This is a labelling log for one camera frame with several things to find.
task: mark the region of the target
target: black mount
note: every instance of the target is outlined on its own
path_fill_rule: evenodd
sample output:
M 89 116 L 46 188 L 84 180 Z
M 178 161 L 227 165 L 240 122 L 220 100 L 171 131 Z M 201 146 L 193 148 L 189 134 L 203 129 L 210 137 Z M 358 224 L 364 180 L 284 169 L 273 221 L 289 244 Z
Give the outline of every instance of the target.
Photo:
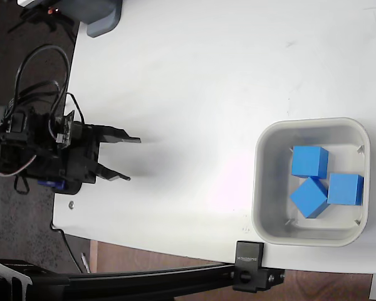
M 22 260 L 0 260 L 2 300 L 173 300 L 233 287 L 256 293 L 284 282 L 285 271 L 262 268 L 263 243 L 237 242 L 236 263 L 154 272 L 57 274 Z

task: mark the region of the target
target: white plastic bin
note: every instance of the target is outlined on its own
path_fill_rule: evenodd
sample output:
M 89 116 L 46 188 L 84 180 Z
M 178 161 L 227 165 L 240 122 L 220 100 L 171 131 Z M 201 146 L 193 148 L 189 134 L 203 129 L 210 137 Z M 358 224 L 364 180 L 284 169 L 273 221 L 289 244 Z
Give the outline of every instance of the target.
M 298 211 L 291 193 L 305 179 L 291 175 L 294 145 L 318 145 L 329 151 L 331 172 L 364 177 L 361 206 L 331 204 L 315 219 Z M 308 119 L 270 125 L 256 146 L 253 225 L 268 243 L 301 246 L 345 246 L 358 238 L 368 218 L 370 141 L 354 119 Z

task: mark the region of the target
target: white table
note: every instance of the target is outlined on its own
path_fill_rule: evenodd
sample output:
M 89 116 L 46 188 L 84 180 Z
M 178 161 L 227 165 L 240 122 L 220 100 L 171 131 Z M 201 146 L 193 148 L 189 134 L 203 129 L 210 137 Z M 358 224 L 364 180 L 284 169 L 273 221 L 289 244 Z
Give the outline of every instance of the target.
M 343 248 L 266 245 L 263 265 L 376 273 L 376 1 L 124 0 L 115 30 L 85 30 L 69 91 L 88 123 L 143 143 L 102 144 L 99 161 L 132 180 L 56 195 L 56 226 L 234 262 L 237 240 L 261 241 L 251 221 L 260 133 L 278 120 L 351 117 L 372 144 L 365 231 Z

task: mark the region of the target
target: black bracket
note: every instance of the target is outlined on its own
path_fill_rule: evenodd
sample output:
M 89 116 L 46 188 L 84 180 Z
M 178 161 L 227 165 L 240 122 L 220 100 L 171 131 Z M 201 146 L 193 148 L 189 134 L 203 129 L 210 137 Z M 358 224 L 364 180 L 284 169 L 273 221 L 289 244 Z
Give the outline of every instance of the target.
M 263 248 L 263 243 L 237 242 L 234 290 L 256 293 L 284 282 L 284 270 L 262 267 Z

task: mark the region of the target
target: blue block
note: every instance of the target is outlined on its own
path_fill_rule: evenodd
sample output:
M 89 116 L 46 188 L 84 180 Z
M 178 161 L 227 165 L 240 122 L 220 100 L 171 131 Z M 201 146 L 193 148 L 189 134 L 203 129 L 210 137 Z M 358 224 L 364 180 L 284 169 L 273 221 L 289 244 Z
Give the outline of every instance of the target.
M 329 204 L 361 205 L 363 177 L 358 174 L 330 174 Z
M 306 218 L 316 218 L 328 207 L 327 189 L 318 179 L 311 177 L 290 198 Z
M 328 151 L 319 146 L 294 146 L 291 174 L 297 177 L 327 177 Z

